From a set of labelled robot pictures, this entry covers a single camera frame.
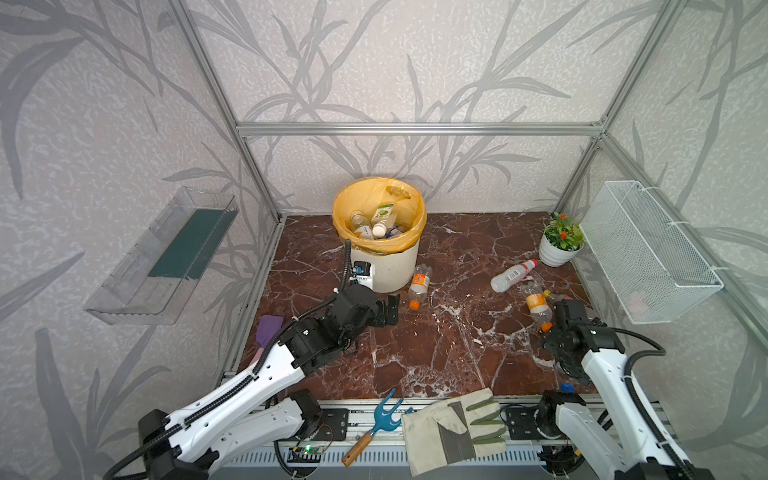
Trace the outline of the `blue pepsi label bottle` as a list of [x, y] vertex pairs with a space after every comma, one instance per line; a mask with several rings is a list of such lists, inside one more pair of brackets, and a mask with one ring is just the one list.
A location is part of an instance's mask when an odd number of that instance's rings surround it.
[[391, 230], [389, 230], [385, 236], [386, 239], [395, 238], [403, 234], [403, 230], [400, 228], [399, 225], [394, 226]]

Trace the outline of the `white label vitamin bottle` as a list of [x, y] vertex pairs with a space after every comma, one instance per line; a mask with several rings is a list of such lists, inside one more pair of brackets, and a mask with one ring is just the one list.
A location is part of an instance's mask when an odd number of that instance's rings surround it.
[[365, 240], [375, 239], [372, 231], [372, 223], [361, 211], [356, 210], [351, 213], [349, 224], [350, 230], [357, 238]]

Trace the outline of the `lime label clear bottle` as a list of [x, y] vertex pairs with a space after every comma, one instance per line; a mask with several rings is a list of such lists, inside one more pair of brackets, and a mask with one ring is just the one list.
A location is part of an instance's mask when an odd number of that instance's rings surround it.
[[374, 238], [385, 238], [388, 232], [395, 226], [396, 219], [397, 212], [394, 203], [380, 204], [371, 219], [371, 230]]

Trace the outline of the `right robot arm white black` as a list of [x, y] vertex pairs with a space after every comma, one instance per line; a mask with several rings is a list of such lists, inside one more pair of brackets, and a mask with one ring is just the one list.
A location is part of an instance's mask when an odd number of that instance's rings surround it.
[[663, 357], [656, 341], [634, 331], [590, 320], [583, 302], [554, 303], [554, 323], [543, 346], [567, 376], [593, 385], [618, 435], [613, 439], [576, 393], [548, 390], [535, 422], [547, 438], [565, 437], [600, 479], [712, 479], [684, 453], [645, 395], [633, 367]]

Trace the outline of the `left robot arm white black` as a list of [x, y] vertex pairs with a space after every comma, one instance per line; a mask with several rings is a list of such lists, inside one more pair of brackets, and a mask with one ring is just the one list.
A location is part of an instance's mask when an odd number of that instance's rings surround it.
[[139, 446], [105, 473], [124, 478], [141, 461], [139, 479], [206, 479], [241, 454], [274, 441], [306, 438], [320, 428], [321, 408], [306, 391], [271, 407], [272, 397], [334, 362], [369, 327], [398, 322], [400, 297], [382, 300], [358, 280], [344, 253], [342, 280], [333, 295], [293, 317], [264, 346], [259, 359], [211, 393], [139, 422]]

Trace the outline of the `white plastic trash bin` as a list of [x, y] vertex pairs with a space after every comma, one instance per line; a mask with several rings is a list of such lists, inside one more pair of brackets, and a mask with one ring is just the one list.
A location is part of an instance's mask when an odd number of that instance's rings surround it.
[[408, 248], [398, 239], [351, 241], [351, 260], [372, 268], [370, 287], [376, 293], [392, 293], [408, 286], [414, 275], [420, 241]]

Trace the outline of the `yellow bin liner bag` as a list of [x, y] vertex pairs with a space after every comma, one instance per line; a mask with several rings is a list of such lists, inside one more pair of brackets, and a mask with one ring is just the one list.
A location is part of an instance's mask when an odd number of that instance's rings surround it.
[[[381, 204], [394, 205], [395, 223], [407, 227], [390, 239], [359, 238], [351, 228], [355, 211], [372, 217]], [[348, 184], [336, 195], [332, 206], [333, 225], [342, 241], [350, 240], [354, 248], [374, 255], [404, 252], [416, 245], [427, 221], [427, 209], [418, 189], [399, 179], [367, 177]]]

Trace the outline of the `orange cap small bottle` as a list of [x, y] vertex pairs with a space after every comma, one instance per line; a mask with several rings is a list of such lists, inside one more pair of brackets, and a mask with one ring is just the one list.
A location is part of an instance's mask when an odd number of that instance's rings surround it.
[[418, 310], [428, 298], [428, 291], [432, 276], [432, 267], [427, 264], [419, 264], [414, 270], [414, 275], [408, 290], [409, 308]]

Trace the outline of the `red cap white bottle right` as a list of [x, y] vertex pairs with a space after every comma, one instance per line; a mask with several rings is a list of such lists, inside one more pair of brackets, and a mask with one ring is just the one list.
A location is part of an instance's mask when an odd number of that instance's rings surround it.
[[538, 262], [531, 259], [506, 269], [491, 279], [491, 289], [496, 293], [506, 292], [513, 285], [525, 279], [537, 265]]

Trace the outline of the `purple silicone spatula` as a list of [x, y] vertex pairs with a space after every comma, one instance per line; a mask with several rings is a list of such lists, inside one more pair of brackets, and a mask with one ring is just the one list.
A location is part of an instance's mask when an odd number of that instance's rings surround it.
[[267, 344], [279, 333], [284, 323], [284, 318], [276, 315], [263, 315], [257, 322], [254, 335], [255, 354], [250, 364], [255, 364], [263, 354]]

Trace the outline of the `potted plant white pot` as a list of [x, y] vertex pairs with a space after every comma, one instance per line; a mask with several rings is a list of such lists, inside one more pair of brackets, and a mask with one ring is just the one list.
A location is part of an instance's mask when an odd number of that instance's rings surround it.
[[542, 233], [539, 259], [549, 267], [560, 267], [570, 262], [585, 244], [580, 226], [571, 217], [552, 212]]

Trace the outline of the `blue garden hand fork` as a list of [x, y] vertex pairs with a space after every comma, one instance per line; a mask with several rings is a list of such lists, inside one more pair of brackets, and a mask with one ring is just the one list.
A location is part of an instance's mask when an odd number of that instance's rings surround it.
[[380, 401], [380, 403], [374, 409], [374, 425], [367, 431], [355, 445], [344, 455], [342, 458], [342, 465], [344, 467], [350, 467], [361, 453], [370, 445], [373, 437], [380, 431], [393, 432], [402, 425], [402, 420], [393, 418], [393, 415], [397, 412], [398, 408], [403, 403], [403, 398], [399, 399], [391, 408], [387, 408], [386, 404], [391, 400], [396, 393], [396, 389], [393, 388], [387, 394], [387, 396]]

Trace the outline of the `beige green work glove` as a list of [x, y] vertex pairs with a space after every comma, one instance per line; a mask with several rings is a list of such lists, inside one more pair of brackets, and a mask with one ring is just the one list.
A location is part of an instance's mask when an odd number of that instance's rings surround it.
[[432, 403], [402, 418], [411, 475], [416, 477], [506, 451], [501, 405], [489, 388]]

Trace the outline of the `green circuit board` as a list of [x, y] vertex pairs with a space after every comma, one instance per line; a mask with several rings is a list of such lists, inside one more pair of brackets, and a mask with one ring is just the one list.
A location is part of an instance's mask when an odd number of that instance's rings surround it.
[[328, 447], [324, 445], [297, 445], [288, 449], [287, 463], [312, 463], [317, 464], [322, 461]]

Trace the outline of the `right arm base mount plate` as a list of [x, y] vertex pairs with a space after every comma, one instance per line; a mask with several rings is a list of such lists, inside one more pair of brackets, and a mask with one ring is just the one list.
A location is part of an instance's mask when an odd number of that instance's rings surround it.
[[537, 407], [533, 405], [507, 404], [502, 408], [502, 417], [511, 440], [544, 439], [536, 423], [536, 412]]

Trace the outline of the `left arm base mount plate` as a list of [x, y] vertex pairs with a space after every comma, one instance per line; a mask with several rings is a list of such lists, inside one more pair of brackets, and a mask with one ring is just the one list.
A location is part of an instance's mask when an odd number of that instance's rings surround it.
[[323, 408], [320, 415], [320, 425], [311, 439], [321, 442], [345, 441], [349, 415], [350, 411], [346, 408]]

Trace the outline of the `clear acrylic wall shelf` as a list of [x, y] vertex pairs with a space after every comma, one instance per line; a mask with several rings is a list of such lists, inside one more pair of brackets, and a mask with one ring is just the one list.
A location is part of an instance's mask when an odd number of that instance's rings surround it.
[[233, 194], [180, 188], [84, 310], [108, 325], [176, 323], [238, 213]]

